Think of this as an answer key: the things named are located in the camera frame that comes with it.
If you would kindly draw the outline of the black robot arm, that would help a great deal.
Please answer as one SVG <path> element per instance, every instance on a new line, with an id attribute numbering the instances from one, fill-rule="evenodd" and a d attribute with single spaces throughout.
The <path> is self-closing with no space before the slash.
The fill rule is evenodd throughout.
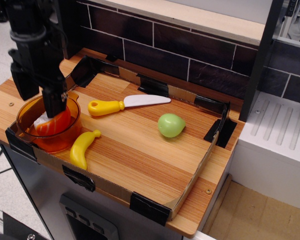
<path id="1" fill-rule="evenodd" d="M 67 86 L 59 65 L 63 60 L 64 32 L 49 17 L 52 3 L 45 0 L 0 0 L 0 20 L 10 23 L 17 48 L 9 50 L 11 74 L 23 100 L 42 93 L 47 116 L 66 108 Z"/>

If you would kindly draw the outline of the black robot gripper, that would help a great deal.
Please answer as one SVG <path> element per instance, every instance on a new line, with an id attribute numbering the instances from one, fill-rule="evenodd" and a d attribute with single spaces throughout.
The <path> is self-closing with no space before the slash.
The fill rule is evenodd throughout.
<path id="1" fill-rule="evenodd" d="M 25 101 L 39 94 L 48 118 L 65 111 L 67 85 L 59 69 L 63 60 L 65 34 L 58 27 L 29 29 L 12 27 L 10 37 L 17 49 L 9 52 L 13 59 L 11 74 L 20 97 Z"/>

